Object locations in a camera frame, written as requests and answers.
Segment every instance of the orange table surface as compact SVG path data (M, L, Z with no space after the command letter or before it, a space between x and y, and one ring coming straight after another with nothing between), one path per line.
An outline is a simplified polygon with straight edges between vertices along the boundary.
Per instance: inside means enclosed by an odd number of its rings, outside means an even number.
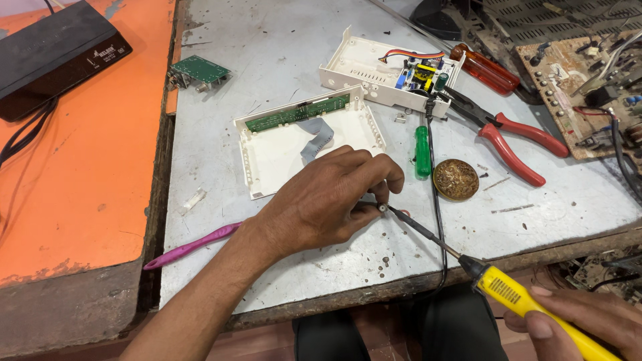
M37 140L0 168L0 287L141 255L175 4L88 2L134 51L61 97ZM47 15L0 18L0 33ZM0 146L24 122L0 121Z

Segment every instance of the yellow soldering iron handle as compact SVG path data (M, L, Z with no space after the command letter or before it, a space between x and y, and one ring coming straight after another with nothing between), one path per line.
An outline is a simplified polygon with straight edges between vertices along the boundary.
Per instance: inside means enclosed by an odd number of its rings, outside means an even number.
M553 317L564 328L564 331L571 336L577 348L580 349L584 360L622 361L568 322L547 311L530 296L524 286L515 282L497 267L491 266L487 269L477 282L477 287L522 317L528 311L540 311Z

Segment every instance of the gray ribbon cable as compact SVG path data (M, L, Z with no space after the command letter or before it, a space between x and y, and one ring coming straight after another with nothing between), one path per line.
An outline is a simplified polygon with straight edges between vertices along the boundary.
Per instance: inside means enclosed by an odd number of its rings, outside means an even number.
M312 118L298 121L297 124L310 134L316 134L311 141L301 150L301 156L306 160L306 165L315 160L317 153L334 137L334 130L323 120L323 118Z

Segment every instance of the screwdriver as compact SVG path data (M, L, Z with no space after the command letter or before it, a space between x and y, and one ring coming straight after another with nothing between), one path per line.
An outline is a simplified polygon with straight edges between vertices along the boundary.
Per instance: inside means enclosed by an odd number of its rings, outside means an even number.
M415 171L418 177L425 178L430 175L431 171L428 127L424 125L424 117L419 116L419 118L421 119L419 126L415 129Z
M568 322L547 311L531 297L524 286L500 271L497 267L489 265L477 258L460 254L405 213L400 212L390 205L388 205L388 209L422 236L435 242L439 247L442 247L446 252L455 257L466 274L473 279L473 290L480 293L482 291L485 292L521 317L524 317L528 311L540 311L549 315L569 334L586 361L621 361L618 357L571 326Z
M466 44L461 43L453 47L440 38L414 25L407 18L401 16L391 8L387 7L381 1L370 1L378 7L386 10L386 12L394 16L397 20L422 33L435 46L441 48L444 53L450 53L450 59L459 61L464 55L465 51L466 60L464 61L462 69L464 69L466 73L469 73L470 75L479 79L482 83L488 85L490 88L500 93L501 95L507 95L511 93L519 85L519 78L516 77L513 73L490 61L482 54L470 50L466 46Z

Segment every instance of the white plastic enclosure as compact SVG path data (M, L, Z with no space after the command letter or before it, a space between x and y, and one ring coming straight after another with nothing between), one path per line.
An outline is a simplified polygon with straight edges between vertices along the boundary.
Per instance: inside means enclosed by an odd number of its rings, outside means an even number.
M245 122L296 109L304 101L311 103L344 94L350 94L350 102L344 109L320 116L334 130L334 137L319 151L317 158L343 145L350 145L355 150L366 149L372 156L386 152L386 143L370 107L363 101L364 88L360 85L235 118L234 125L241 138L239 146L245 184L252 200L276 193L303 169L304 160L300 152L314 135L303 130L296 122L250 133Z
M342 89L353 85L362 85L365 88L365 99L376 101L383 105L400 105L419 112L425 112L426 97L411 92L396 89L397 79L404 71L404 59L408 57L395 56L387 59L384 64L378 60L379 57L391 49L402 49L389 44L383 44L373 40L353 37L350 26L343 32L343 41L334 53L328 65L319 66L319 77L324 87L330 89ZM457 62L445 56L444 67L437 71L435 76L444 72L449 75L447 86L452 87L457 79L463 65L463 60ZM433 115L442 118L450 105L448 101L437 101L433 109Z

